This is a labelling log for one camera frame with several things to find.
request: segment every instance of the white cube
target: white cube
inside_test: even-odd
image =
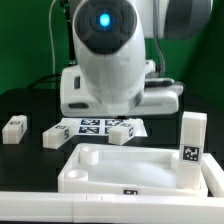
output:
[[[78,130],[77,121],[62,121],[43,133],[43,147],[58,149],[70,138],[72,138]]]
[[[3,144],[19,144],[27,130],[27,117],[13,116],[2,129]]]
[[[109,143],[123,145],[136,134],[136,128],[130,123],[121,123],[109,130]]]

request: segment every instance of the sticker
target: sticker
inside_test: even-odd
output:
[[[134,128],[129,129],[129,138],[131,138],[134,135]]]
[[[62,130],[63,130],[63,129],[65,129],[66,127],[67,127],[67,126],[57,125],[55,128],[56,128],[56,129],[62,129]]]
[[[69,138],[69,129],[65,130],[65,140]]]
[[[126,194],[126,195],[138,195],[138,191],[137,190],[124,189],[123,190],[123,194]]]
[[[80,127],[79,133],[81,134],[99,134],[99,127]]]
[[[122,123],[122,120],[105,120],[105,126],[117,126],[120,123]]]
[[[109,135],[109,131],[110,131],[110,129],[111,129],[112,127],[106,127],[105,128],[105,135]]]
[[[125,128],[129,128],[129,127],[131,127],[131,124],[122,123],[120,126],[125,127]]]
[[[20,124],[19,121],[12,121],[12,122],[10,122],[10,125],[19,125],[19,124]]]
[[[183,145],[181,147],[181,155],[182,155],[182,161],[188,161],[188,162],[200,162],[200,148],[194,147],[194,146],[188,146]]]
[[[99,119],[82,119],[81,125],[100,125]]]

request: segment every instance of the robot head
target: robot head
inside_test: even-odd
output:
[[[126,0],[89,0],[78,10],[73,25],[77,36],[91,52],[111,54],[133,35],[137,15]]]

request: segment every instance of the black and white marker sheet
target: black and white marker sheet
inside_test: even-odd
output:
[[[90,119],[90,118],[63,118],[62,121],[76,122],[78,125],[78,132],[76,135],[109,135],[110,128],[117,126],[125,120],[120,119]],[[136,133],[136,136],[147,137],[147,133],[144,124],[141,125]]]

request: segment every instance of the white plastic casing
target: white plastic casing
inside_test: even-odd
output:
[[[2,129],[3,144],[19,144],[27,130],[27,117],[13,116]]]

